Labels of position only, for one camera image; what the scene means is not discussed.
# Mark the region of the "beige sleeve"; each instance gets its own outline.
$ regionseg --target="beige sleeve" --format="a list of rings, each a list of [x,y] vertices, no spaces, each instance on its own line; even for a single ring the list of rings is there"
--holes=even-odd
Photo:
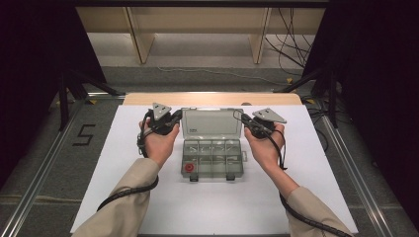
[[[288,197],[287,203],[292,209],[306,218],[332,226],[345,233],[351,234],[345,224],[342,223],[342,221],[333,213],[333,211],[310,190],[304,187],[299,187],[294,190]],[[290,221],[291,236],[336,236],[326,231],[322,233],[321,230],[295,219],[288,212],[287,217]]]
[[[137,159],[115,186],[110,196],[130,188],[151,185],[159,167],[151,159]],[[73,234],[79,236],[137,236],[148,208],[150,192],[121,197],[109,202],[86,220]]]

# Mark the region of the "red round object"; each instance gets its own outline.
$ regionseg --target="red round object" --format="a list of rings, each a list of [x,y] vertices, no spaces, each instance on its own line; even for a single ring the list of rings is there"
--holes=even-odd
[[[195,169],[194,164],[192,164],[192,163],[187,163],[187,164],[185,164],[185,171],[186,171],[187,173],[191,173],[191,172],[193,172],[193,171],[194,171],[194,169]]]

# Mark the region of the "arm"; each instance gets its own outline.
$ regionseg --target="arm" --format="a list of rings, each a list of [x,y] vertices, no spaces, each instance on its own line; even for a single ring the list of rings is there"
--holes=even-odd
[[[271,137],[277,142],[279,147],[284,145],[284,141],[279,133],[279,131],[284,133],[284,129],[282,124],[276,123],[275,130],[277,131],[271,134]],[[269,139],[258,139],[254,137],[248,128],[245,128],[244,134],[249,141],[253,157],[271,178],[292,209],[306,218],[330,225],[345,233],[350,233],[348,228],[326,204],[308,189],[300,187],[293,178],[278,166],[279,155]],[[287,217],[289,218],[290,233],[292,236],[323,236],[323,234],[324,236],[334,236],[302,223],[288,212]]]
[[[111,195],[131,188],[151,185],[172,154],[179,125],[167,135],[149,134],[145,147],[149,159],[137,159],[124,174]],[[115,199],[86,220],[73,234],[79,236],[137,236],[148,208],[150,192]]]

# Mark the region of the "transparent lid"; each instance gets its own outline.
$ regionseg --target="transparent lid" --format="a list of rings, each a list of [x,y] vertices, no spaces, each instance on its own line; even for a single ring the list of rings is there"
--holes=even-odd
[[[241,134],[241,109],[182,109],[185,139],[238,139]]]

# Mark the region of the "compartment box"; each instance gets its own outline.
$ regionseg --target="compartment box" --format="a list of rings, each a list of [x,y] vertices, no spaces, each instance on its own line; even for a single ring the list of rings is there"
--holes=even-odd
[[[234,181],[243,175],[240,146],[241,109],[184,108],[185,138],[181,173],[191,182],[199,178]]]

